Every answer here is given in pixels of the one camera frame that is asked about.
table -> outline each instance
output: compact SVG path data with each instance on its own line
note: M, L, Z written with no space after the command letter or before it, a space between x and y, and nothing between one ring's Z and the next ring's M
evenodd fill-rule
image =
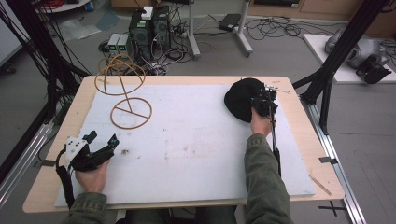
M197 60L200 56L201 56L201 52L198 48L197 42L195 40L195 36L194 36L194 0L189 0L189 8L190 8L190 28L188 31L188 38L189 38L189 42L190 42L190 46L191 46L191 50L192 50L192 55L193 55L193 59ZM245 38L244 36L244 27L246 24L246 17L248 14L248 5L250 3L250 0L244 0L244 3L242 5L242 9L241 9L241 20L239 22L239 26L238 27L234 27L233 31L236 33L236 37L238 38L238 40L241 42L241 45L243 47L243 49L246 52L247 57L250 56L250 54L253 52L253 48L250 46L250 44L248 43L248 40Z
M135 84L135 77L125 77L125 84ZM147 77L145 84L150 85L210 85L233 84L243 77ZM293 202L317 200L341 200L344 191L338 181L332 166L321 163L318 158L325 157L325 152L315 134L315 131L304 112L297 93L286 77L256 77L264 83L279 87L281 90L291 91L291 94L279 94L278 100L283 106L285 115L290 123L291 132L301 150L308 173L314 183L316 195L306 197L292 197ZM94 77L86 77L81 84L76 98L71 105L54 143L49 150L46 160L54 161L60 148L63 147L67 136L77 136L84 119L90 109L96 88L93 85ZM108 77L109 84L117 83L117 77ZM61 181L55 173L54 167L42 167L35 183L23 205L26 213L66 211L66 207L54 207ZM202 205L231 205L245 204L245 200L184 202L184 203L142 203L110 205L108 209L130 209L149 207L180 207Z

black metal pole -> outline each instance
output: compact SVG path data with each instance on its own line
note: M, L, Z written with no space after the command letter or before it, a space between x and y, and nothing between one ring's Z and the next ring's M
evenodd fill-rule
M296 89L311 82L306 92L301 95L301 100L307 101L311 105L316 103L316 100L323 92L319 124L325 134L328 134L327 118L329 113L332 79L335 72L347 58L349 52L352 51L386 3L387 0L365 0L319 70L311 76L293 83L293 87Z

black tape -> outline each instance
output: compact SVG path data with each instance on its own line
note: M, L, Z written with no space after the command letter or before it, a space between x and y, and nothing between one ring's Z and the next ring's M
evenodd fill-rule
M53 166L55 166L55 163L56 163L56 161L47 161L47 160L45 160L45 161L42 161L42 162L41 162L41 165L42 165L42 166L50 166L50 167L53 167Z
M335 217L337 217L337 210L347 210L345 207L335 207L332 201L330 201L330 206L320 206L319 209L330 209Z
M330 157L321 157L321 158L319 158L319 160L321 163L329 162L331 165L338 163L337 159L332 159Z

olive jacket sleeve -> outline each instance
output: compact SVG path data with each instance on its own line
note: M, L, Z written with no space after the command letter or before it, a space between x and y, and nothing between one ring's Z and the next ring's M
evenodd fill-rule
M81 193L77 196L62 224L102 224L106 222L107 196L100 193Z
M277 170L276 158L264 135L251 135L245 154L247 224L292 223L290 196Z

computer tower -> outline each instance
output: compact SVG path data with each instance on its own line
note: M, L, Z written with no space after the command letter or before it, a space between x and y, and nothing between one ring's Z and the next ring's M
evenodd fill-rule
M157 49L162 51L171 48L169 6L154 8L152 16L154 33L157 36Z
M152 21L142 20L142 12L139 10L132 15L129 34L134 49L134 59L137 62L143 61L141 57L146 61L152 60L151 45L154 38Z

